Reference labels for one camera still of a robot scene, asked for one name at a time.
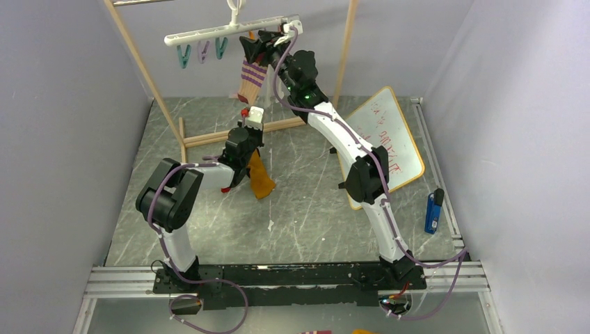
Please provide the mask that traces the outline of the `yellow framed whiteboard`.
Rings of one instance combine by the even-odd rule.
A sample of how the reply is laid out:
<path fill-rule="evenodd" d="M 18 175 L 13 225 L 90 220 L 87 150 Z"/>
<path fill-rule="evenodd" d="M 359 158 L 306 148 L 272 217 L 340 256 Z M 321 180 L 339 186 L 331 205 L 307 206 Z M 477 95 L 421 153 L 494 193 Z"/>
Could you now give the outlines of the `yellow framed whiteboard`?
<path fill-rule="evenodd" d="M 383 87 L 354 111 L 343 112 L 341 102 L 337 106 L 357 134 L 372 146 L 386 149 L 390 193 L 424 174 L 423 159 L 391 87 Z"/>

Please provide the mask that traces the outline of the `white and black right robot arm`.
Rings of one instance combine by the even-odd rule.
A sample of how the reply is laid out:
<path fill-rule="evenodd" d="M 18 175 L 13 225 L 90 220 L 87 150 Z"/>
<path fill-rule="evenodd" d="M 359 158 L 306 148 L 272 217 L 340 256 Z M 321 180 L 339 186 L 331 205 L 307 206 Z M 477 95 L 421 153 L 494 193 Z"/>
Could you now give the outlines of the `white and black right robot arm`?
<path fill-rule="evenodd" d="M 424 288 L 423 269 L 401 237 L 392 213 L 387 150 L 374 147 L 345 122 L 316 82 L 314 52 L 292 53 L 294 41 L 283 42 L 284 37 L 278 31 L 260 31 L 256 40 L 241 37 L 246 64 L 272 67 L 273 82 L 281 82 L 288 91 L 280 103 L 316 129 L 348 164 L 341 187 L 361 204 L 369 219 L 377 239 L 383 282 L 393 289 Z"/>

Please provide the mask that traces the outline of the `white plastic clip hanger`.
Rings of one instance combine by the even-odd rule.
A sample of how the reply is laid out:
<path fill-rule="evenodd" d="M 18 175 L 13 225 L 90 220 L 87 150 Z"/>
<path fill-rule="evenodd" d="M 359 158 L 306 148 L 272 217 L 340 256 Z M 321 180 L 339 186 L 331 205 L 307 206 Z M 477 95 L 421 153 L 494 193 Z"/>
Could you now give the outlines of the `white plastic clip hanger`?
<path fill-rule="evenodd" d="M 240 33 L 247 33 L 249 31 L 256 31 L 270 27 L 278 27 L 284 22 L 284 18 L 291 16 L 275 16 L 265 17 L 262 19 L 255 19 L 247 22 L 239 21 L 239 13 L 245 6 L 246 1 L 227 1 L 227 5 L 231 10 L 230 22 L 226 25 L 209 27 L 205 29 L 198 29 L 194 31 L 187 31 L 182 33 L 174 33 L 164 37 L 164 44 L 168 47 L 176 47 L 177 45 L 187 45 L 192 42 L 202 40 L 209 40 L 215 38 L 223 38 L 230 35 Z"/>

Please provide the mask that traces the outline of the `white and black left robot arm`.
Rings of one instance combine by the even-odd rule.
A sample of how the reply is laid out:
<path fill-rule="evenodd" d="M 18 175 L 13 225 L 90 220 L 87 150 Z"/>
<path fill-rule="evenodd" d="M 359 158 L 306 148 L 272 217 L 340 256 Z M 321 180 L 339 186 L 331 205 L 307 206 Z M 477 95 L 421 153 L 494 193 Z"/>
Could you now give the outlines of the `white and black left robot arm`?
<path fill-rule="evenodd" d="M 243 120 L 231 129 L 220 156 L 199 164 L 162 159 L 136 199 L 136 210 L 157 233 L 172 272 L 171 283 L 181 292 L 199 282 L 199 260 L 189 241 L 186 223 L 203 189 L 235 188 L 251 176 L 250 159 L 263 144 L 264 125 Z"/>

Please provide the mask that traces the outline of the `wooden drying rack frame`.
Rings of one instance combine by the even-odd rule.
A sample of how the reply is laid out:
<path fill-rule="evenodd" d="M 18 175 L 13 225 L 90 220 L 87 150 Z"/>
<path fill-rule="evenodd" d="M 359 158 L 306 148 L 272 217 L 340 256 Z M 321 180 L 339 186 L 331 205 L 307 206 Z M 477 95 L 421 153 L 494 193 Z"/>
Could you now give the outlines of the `wooden drying rack frame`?
<path fill-rule="evenodd" d="M 225 140 L 228 137 L 228 131 L 222 132 L 214 132 L 211 134 L 187 137 L 185 136 L 185 126 L 184 126 L 184 119 L 179 119 L 179 124 L 176 125 L 174 123 L 173 117 L 170 114 L 166 103 L 164 102 L 157 86 L 155 85 L 146 65 L 144 64 L 141 55 L 139 54 L 136 45 L 134 44 L 133 39 L 131 38 L 124 22 L 120 18 L 116 8 L 123 7 L 123 6 L 137 6 L 140 4 L 145 4 L 145 1 L 104 1 L 103 4 L 110 14 L 111 18 L 113 19 L 115 26 L 117 27 L 118 31 L 120 32 L 125 45 L 127 46 L 128 50 L 131 53 L 131 57 L 138 66 L 138 69 L 141 73 L 141 76 L 145 83 L 147 84 L 149 91 L 151 92 L 151 96 L 155 98 L 157 104 L 161 108 L 161 111 L 167 120 L 173 135 L 175 136 L 181 152 L 181 160 L 183 162 L 187 161 L 186 151 L 189 148 L 196 147 L 199 145 L 209 144 L 209 143 L 216 143 Z M 335 85 L 335 91 L 333 94 L 332 103 L 333 106 L 337 106 L 342 89 L 342 82 L 344 79 L 344 73 L 346 69 L 346 60 L 349 53 L 350 41 L 351 41 L 351 34 L 353 31 L 353 27 L 355 24 L 356 12 L 358 8 L 358 1 L 350 1 L 348 5 L 348 13 L 346 17 L 346 24 L 344 30 L 344 42 L 342 46 L 342 52 L 340 56 L 340 64 L 337 73 L 337 80 Z"/>

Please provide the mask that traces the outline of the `mustard yellow striped sock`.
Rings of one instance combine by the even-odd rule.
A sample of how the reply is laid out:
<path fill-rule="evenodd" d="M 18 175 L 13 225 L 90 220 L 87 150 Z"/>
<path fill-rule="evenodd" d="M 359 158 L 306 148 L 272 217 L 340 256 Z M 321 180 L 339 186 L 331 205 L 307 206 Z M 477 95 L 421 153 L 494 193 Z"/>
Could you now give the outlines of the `mustard yellow striped sock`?
<path fill-rule="evenodd" d="M 250 188 L 258 200 L 269 196 L 275 189 L 276 183 L 269 177 L 258 149 L 254 151 L 248 162 L 247 172 Z"/>

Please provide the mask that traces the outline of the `beige purple striped sock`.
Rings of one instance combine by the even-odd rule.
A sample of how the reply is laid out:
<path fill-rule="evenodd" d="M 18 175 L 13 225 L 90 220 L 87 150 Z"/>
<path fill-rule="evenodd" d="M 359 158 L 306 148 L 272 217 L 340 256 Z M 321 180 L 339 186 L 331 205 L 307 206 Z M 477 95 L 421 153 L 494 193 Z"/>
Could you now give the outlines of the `beige purple striped sock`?
<path fill-rule="evenodd" d="M 240 85 L 237 91 L 239 101 L 254 105 L 268 72 L 268 67 L 243 60 L 240 72 Z"/>

